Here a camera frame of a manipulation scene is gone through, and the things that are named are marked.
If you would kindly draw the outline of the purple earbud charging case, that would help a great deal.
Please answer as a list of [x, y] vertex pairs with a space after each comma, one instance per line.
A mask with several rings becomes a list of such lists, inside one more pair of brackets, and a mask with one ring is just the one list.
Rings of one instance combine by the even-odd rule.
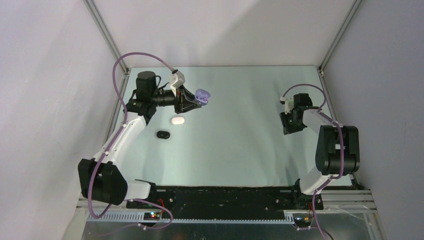
[[201, 106], [205, 106], [209, 103], [209, 98], [211, 94], [204, 89], [197, 89], [194, 95], [196, 102], [198, 102]]

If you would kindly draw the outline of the white earbud charging case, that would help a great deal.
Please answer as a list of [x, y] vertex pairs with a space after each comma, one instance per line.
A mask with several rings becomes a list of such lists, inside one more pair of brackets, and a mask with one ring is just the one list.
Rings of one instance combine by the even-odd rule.
[[182, 124], [185, 123], [185, 118], [182, 117], [182, 116], [176, 116], [176, 117], [173, 117], [170, 120], [170, 122], [171, 122], [172, 125], [182, 125]]

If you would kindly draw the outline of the black earbud charging case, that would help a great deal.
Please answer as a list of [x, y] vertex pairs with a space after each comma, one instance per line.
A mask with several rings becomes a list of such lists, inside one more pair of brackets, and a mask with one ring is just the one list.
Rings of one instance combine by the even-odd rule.
[[171, 133], [169, 131], [165, 131], [165, 130], [159, 130], [156, 132], [156, 137], [158, 139], [164, 139], [167, 140], [169, 139], [171, 136]]

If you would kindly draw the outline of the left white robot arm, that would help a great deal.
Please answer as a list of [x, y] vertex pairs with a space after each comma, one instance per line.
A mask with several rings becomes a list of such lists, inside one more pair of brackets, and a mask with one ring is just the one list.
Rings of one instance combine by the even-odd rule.
[[153, 71], [141, 71], [136, 88], [125, 105], [118, 129], [90, 159], [82, 159], [78, 166], [81, 194], [86, 199], [110, 205], [138, 199], [145, 208], [153, 208], [158, 194], [154, 184], [144, 180], [127, 180], [120, 167], [136, 137], [146, 128], [158, 107], [172, 106], [176, 114], [199, 109], [209, 102], [210, 93], [203, 89], [191, 93], [184, 86], [185, 77], [179, 70], [171, 73], [169, 89], [159, 86], [161, 77]]

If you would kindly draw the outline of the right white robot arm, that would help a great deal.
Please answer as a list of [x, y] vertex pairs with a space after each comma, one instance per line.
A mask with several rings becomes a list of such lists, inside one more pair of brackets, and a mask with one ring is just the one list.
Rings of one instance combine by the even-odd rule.
[[307, 93], [298, 93], [290, 98], [282, 96], [280, 103], [284, 106], [280, 113], [284, 135], [306, 128], [317, 134], [315, 166], [297, 180], [299, 190], [290, 196], [295, 208], [304, 209], [311, 202], [310, 195], [319, 194], [332, 181], [359, 170], [359, 130], [329, 117], [321, 107], [313, 105]]

